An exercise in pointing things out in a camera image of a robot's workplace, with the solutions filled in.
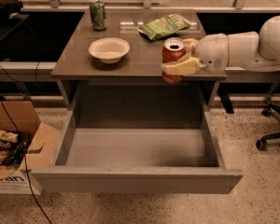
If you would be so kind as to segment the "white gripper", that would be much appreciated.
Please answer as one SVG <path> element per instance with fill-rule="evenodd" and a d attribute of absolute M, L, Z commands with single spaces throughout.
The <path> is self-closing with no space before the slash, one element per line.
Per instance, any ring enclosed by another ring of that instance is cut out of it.
<path fill-rule="evenodd" d="M 223 71 L 228 64 L 229 44 L 224 34 L 207 35 L 200 41 L 194 38 L 183 40 L 186 53 L 199 58 L 190 57 L 183 62 L 163 63 L 163 73 L 172 76 L 184 76 L 197 73 L 201 68 L 208 72 Z"/>

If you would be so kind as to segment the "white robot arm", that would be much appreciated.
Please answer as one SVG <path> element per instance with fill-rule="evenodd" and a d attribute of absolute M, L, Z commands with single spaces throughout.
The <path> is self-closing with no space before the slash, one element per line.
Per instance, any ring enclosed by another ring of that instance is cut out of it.
<path fill-rule="evenodd" d="M 200 69 L 223 71 L 241 67 L 253 72 L 280 69 L 280 16 L 268 19 L 257 32 L 207 35 L 200 41 L 180 40 L 186 54 L 176 61 L 163 62 L 165 75 L 182 77 Z"/>

